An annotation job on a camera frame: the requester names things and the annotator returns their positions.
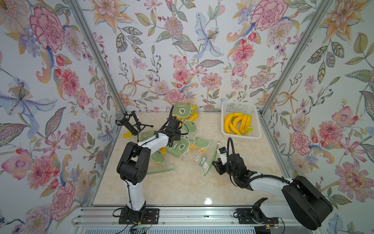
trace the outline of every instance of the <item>metal frame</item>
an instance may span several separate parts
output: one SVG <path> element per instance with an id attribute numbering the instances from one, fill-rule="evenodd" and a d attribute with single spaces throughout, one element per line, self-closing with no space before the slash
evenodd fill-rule
<path id="1" fill-rule="evenodd" d="M 97 46 L 96 40 L 90 30 L 90 27 L 88 26 L 88 23 L 86 21 L 86 18 L 83 14 L 83 11 L 78 3 L 77 0 L 67 0 L 68 5 L 70 6 L 70 10 L 72 11 L 75 20 L 77 21 L 77 24 L 81 30 L 81 33 L 85 37 L 87 44 L 92 50 L 93 57 L 95 58 L 95 61 L 97 65 L 99 66 L 99 69 L 101 70 L 105 81 L 107 82 L 107 85 L 109 89 L 112 92 L 112 97 L 120 110 L 120 112 L 125 113 L 126 108 L 122 103 L 121 97 L 119 96 L 119 93 L 116 89 L 116 86 L 113 83 L 113 80 L 111 78 L 111 75 L 109 73 L 109 69 L 105 64 L 105 61 L 103 57 L 101 56 L 100 50 Z"/>
<path id="2" fill-rule="evenodd" d="M 307 47 L 313 33 L 318 28 L 319 22 L 322 20 L 323 15 L 327 12 L 327 9 L 330 7 L 331 3 L 334 2 L 332 0 L 323 0 L 315 14 L 310 20 L 308 27 L 305 29 L 304 36 L 300 39 L 300 42 L 297 44 L 294 52 L 289 57 L 288 63 L 284 71 L 282 72 L 276 86 L 274 87 L 273 91 L 271 92 L 269 98 L 267 99 L 263 109 L 262 109 L 262 116 L 265 116 L 266 112 L 270 110 L 271 105 L 274 103 L 275 98 L 278 96 L 280 89 L 282 88 L 284 82 L 290 76 L 292 68 L 294 68 L 296 62 L 299 60 L 301 54 L 303 53 L 304 49 Z"/>

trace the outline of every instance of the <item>yellow banana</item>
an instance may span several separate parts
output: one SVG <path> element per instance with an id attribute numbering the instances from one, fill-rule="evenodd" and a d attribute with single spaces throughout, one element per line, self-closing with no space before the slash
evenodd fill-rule
<path id="1" fill-rule="evenodd" d="M 239 130 L 234 127 L 234 125 L 231 123 L 231 121 L 229 121 L 229 128 L 231 129 L 231 131 L 233 131 L 236 135 L 242 135 Z"/>
<path id="2" fill-rule="evenodd" d="M 224 129 L 225 129 L 225 132 L 227 134 L 232 134 L 230 129 L 229 129 L 229 124 L 231 123 L 231 118 L 233 117 L 234 113 L 231 113 L 231 114 L 228 114 L 227 115 L 227 118 L 225 120 L 225 124 L 223 125 Z"/>
<path id="3" fill-rule="evenodd" d="M 241 115 L 244 115 L 243 113 L 231 113 L 231 114 L 234 114 L 231 118 L 236 118 L 238 116 L 241 116 Z M 229 116 L 230 114 L 226 115 L 225 119 L 224 119 L 224 122 L 226 122 L 227 120 L 227 117 Z"/>
<path id="4" fill-rule="evenodd" d="M 238 117 L 236 117 L 236 118 L 234 119 L 234 121 L 233 121 L 233 125 L 234 125 L 235 128 L 237 127 L 238 122 L 239 122 L 240 120 L 242 120 L 243 116 L 244 116 L 244 115 L 241 115 L 241 116 L 238 116 Z"/>
<path id="5" fill-rule="evenodd" d="M 244 127 L 245 123 L 247 122 L 248 115 L 243 116 L 242 118 L 242 123 L 240 124 L 239 132 L 240 133 L 245 133 Z"/>
<path id="6" fill-rule="evenodd" d="M 195 113 L 195 114 L 193 114 L 193 115 L 192 115 L 188 120 L 193 121 L 193 120 L 195 120 L 198 116 L 199 116 L 199 114 L 198 114 L 198 113 Z"/>

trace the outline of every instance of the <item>blue flower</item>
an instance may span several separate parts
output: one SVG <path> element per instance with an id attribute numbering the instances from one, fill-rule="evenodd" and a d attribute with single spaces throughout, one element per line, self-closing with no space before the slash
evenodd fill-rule
<path id="1" fill-rule="evenodd" d="M 193 58 L 202 58 L 206 50 L 210 50 L 211 54 L 216 57 L 222 56 L 223 53 L 221 53 L 220 49 L 212 44 L 219 34 L 218 27 L 215 29 L 211 28 L 211 30 L 208 30 L 207 33 L 205 33 L 205 26 L 206 19 L 204 15 L 200 12 L 196 13 L 195 31 L 199 35 L 197 41 L 200 42 L 202 46 L 200 53 L 195 54 Z"/>
<path id="2" fill-rule="evenodd" d="M 6 113 L 10 116 L 15 113 L 22 113 L 30 120 L 30 130 L 27 137 L 31 139 L 39 130 L 39 124 L 34 118 L 38 110 L 49 111 L 55 106 L 57 99 L 49 100 L 47 98 L 38 101 L 29 100 L 32 98 L 27 83 L 18 77 L 13 78 L 14 83 L 9 83 L 9 93 L 13 97 L 6 96 L 0 91 L 0 107 L 4 107 Z"/>
<path id="3" fill-rule="evenodd" d="M 109 127 L 108 125 L 105 125 L 105 134 L 104 133 L 99 133 L 99 135 L 97 135 L 97 139 L 99 140 L 102 140 L 102 141 L 106 141 L 106 140 L 110 140 L 110 141 L 114 141 L 114 139 L 117 137 L 117 126 L 114 126 L 112 128 L 112 130 L 109 131 Z"/>

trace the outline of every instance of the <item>marble floor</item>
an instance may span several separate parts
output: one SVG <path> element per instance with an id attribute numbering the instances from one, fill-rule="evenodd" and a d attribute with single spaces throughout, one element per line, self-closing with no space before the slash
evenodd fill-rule
<path id="1" fill-rule="evenodd" d="M 147 127 L 145 130 L 148 131 L 158 130 L 166 121 L 168 113 L 139 113 L 137 116 L 142 123 L 155 126 Z M 220 121 L 220 112 L 201 113 L 195 120 L 198 127 L 196 136 L 218 140 L 220 147 L 226 146 L 227 139 L 221 133 Z M 136 142 L 136 136 L 123 138 L 127 132 L 125 127 L 121 128 L 95 197 L 95 205 L 124 205 L 129 201 L 127 187 L 116 171 L 126 144 L 129 141 Z M 262 133 L 261 139 L 248 142 L 234 140 L 235 152 L 243 158 L 247 169 L 282 176 L 263 130 Z M 203 176 L 195 161 L 170 156 L 167 163 L 174 166 L 175 170 L 149 174 L 143 180 L 143 195 L 147 205 L 250 205 L 262 197 L 280 199 L 265 192 L 235 187 L 228 174 L 219 175 L 214 167 Z"/>

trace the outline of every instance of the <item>cable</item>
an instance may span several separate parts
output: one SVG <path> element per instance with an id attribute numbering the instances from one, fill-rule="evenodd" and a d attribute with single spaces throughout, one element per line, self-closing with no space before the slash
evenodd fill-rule
<path id="1" fill-rule="evenodd" d="M 283 222 L 283 232 L 282 232 L 282 234 L 284 233 L 284 230 L 286 230 L 286 225 L 284 224 L 284 221 L 283 221 L 283 219 L 282 218 L 280 218 L 281 220 L 282 220 L 282 222 Z"/>

